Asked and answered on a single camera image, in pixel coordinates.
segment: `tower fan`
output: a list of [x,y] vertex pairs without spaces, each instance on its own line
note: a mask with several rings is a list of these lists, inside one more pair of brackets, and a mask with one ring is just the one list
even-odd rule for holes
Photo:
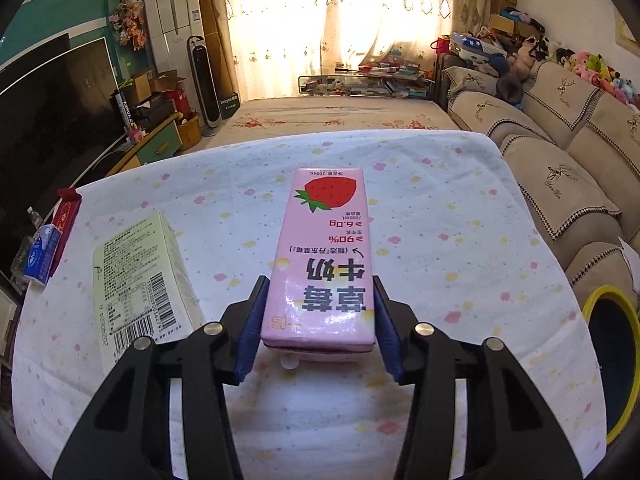
[[[203,119],[209,128],[213,128],[220,124],[222,118],[218,107],[216,87],[213,85],[209,55],[202,36],[190,36],[187,39],[187,54]],[[202,135],[212,137],[215,134],[215,132],[205,132]]]

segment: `green cabinet drawer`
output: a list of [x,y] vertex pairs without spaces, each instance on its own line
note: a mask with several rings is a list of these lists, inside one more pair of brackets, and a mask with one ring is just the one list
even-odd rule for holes
[[182,146],[175,122],[165,126],[137,153],[142,164],[150,164],[171,157]]

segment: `strawberry illustration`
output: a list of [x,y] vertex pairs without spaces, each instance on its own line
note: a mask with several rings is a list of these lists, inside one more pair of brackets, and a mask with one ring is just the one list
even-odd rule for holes
[[356,181],[345,176],[323,176],[305,184],[305,189],[297,189],[295,198],[308,204],[313,213],[316,209],[329,211],[345,205],[356,192]]

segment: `picture frame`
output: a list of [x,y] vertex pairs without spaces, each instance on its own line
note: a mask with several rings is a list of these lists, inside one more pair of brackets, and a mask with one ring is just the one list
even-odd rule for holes
[[628,50],[632,54],[640,57],[640,45],[631,33],[631,30],[626,26],[624,18],[616,10],[616,43]]

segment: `yellow ring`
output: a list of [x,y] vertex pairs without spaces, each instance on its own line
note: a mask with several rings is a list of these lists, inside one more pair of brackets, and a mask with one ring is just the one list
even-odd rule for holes
[[598,300],[611,300],[622,309],[627,319],[629,320],[631,330],[634,334],[634,342],[636,344],[636,366],[634,371],[634,382],[631,386],[631,394],[629,395],[629,399],[626,402],[626,406],[624,411],[622,412],[620,420],[607,434],[607,444],[611,444],[622,432],[622,430],[625,429],[626,424],[629,422],[631,414],[634,411],[634,406],[636,405],[636,399],[638,399],[638,393],[640,393],[640,321],[638,321],[638,316],[633,306],[631,305],[631,302],[626,298],[622,291],[615,288],[614,286],[604,285],[597,288],[596,291],[594,291],[594,293],[589,296],[589,299],[584,304],[582,314],[587,324],[589,324],[591,314],[593,313],[593,309],[595,308],[596,302]]

